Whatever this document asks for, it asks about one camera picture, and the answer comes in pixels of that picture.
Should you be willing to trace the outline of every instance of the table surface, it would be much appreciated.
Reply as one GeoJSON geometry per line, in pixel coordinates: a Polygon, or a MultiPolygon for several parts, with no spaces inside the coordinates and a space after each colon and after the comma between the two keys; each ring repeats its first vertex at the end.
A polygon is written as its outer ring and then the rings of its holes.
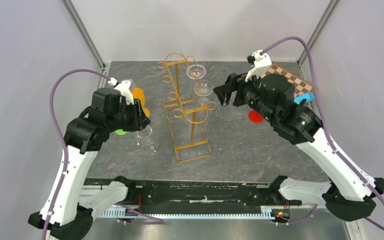
{"type": "MultiPolygon", "coordinates": [[[[203,80],[216,87],[222,85],[230,73],[246,73],[247,62],[197,62],[206,67],[203,80]]],[[[277,62],[292,73],[299,75],[294,62],[277,62]]],[[[186,75],[185,65],[179,67],[180,93],[193,93],[193,82],[186,75]]],[[[155,136],[155,155],[138,146],[135,133],[112,133],[103,144],[88,172],[88,178],[114,178],[122,175],[142,180],[190,180],[227,182],[272,182],[278,175],[297,180],[323,182],[327,175],[296,146],[282,139],[263,121],[252,123],[248,119],[248,106],[228,106],[211,111],[203,127],[212,148],[209,157],[178,163],[169,129],[163,100],[174,91],[172,83],[163,82],[166,69],[157,67],[156,61],[112,62],[109,76],[117,80],[133,79],[136,87],[143,89],[145,107],[150,110],[150,126],[155,136]]],[[[178,140],[190,140],[191,125],[184,120],[175,129],[178,140]]],[[[194,154],[202,149],[194,149],[194,154]]]]}

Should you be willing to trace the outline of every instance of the checkered board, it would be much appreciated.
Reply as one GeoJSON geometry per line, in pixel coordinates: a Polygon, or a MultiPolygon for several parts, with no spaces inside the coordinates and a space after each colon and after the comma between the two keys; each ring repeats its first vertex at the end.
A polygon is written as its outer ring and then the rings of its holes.
{"type": "Polygon", "coordinates": [[[265,72],[264,75],[261,76],[261,78],[269,74],[280,74],[285,76],[287,81],[295,86],[295,93],[293,94],[294,98],[305,93],[313,92],[313,85],[311,83],[290,73],[288,70],[276,65],[275,63],[271,65],[271,67],[267,70],[267,72],[265,72]]]}

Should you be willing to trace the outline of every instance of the blue object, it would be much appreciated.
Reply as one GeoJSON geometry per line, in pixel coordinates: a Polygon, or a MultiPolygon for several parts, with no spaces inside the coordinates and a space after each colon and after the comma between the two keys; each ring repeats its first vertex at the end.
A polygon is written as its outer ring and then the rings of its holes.
{"type": "Polygon", "coordinates": [[[309,102],[313,101],[314,98],[315,98],[314,93],[307,92],[307,93],[302,94],[301,96],[295,97],[293,101],[297,104],[300,104],[305,99],[305,102],[309,103],[309,102]]]}

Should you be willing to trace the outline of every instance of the gray wall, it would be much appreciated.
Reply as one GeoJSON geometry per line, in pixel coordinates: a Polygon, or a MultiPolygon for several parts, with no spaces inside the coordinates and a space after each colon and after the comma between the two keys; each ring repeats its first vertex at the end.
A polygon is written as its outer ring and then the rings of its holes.
{"type": "MultiPolygon", "coordinates": [[[[0,0],[0,240],[40,239],[27,219],[45,203],[62,155],[49,95],[76,68],[98,70],[61,1],[0,0]]],[[[90,104],[98,79],[78,73],[60,85],[61,126],[90,104]]]]}
{"type": "MultiPolygon", "coordinates": [[[[312,55],[331,134],[367,173],[384,178],[384,2],[341,1],[312,55]]],[[[377,203],[372,217],[384,225],[377,203]]],[[[384,239],[366,221],[364,229],[367,239],[384,239]]]]}
{"type": "MultiPolygon", "coordinates": [[[[197,61],[241,61],[287,36],[310,38],[329,0],[72,0],[106,62],[161,61],[172,52],[197,61]]],[[[297,60],[285,43],[276,61],[297,60]]]]}

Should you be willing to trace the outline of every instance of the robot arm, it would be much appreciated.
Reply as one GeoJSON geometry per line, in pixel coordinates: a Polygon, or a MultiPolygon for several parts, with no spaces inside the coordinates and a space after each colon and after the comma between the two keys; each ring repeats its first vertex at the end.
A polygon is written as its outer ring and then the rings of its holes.
{"type": "Polygon", "coordinates": [[[49,198],[39,212],[30,215],[28,223],[43,229],[50,215],[48,230],[60,240],[79,240],[89,231],[93,221],[114,203],[123,201],[129,189],[128,181],[113,180],[105,189],[79,201],[80,191],[89,168],[110,133],[118,129],[127,132],[144,129],[150,120],[145,116],[139,99],[129,91],[130,81],[111,79],[114,88],[100,88],[93,93],[92,103],[68,125],[64,140],[68,149],[68,168],[63,172],[64,153],[49,198]],[[64,181],[54,204],[48,212],[55,191],[64,181]]]}
{"type": "MultiPolygon", "coordinates": [[[[375,195],[359,177],[332,152],[323,131],[320,118],[308,107],[294,102],[295,87],[283,75],[269,74],[263,78],[262,71],[271,65],[269,56],[260,51],[248,56],[254,68],[248,73],[232,73],[226,82],[214,88],[221,105],[228,105],[233,92],[237,92],[233,106],[248,105],[263,116],[282,138],[296,145],[308,154],[329,176],[328,182],[299,181],[287,176],[279,176],[276,193],[280,199],[300,200],[326,208],[338,218],[354,221],[370,216],[376,204],[375,195]]],[[[384,179],[373,178],[361,170],[347,155],[379,193],[384,192],[384,179]]]]}

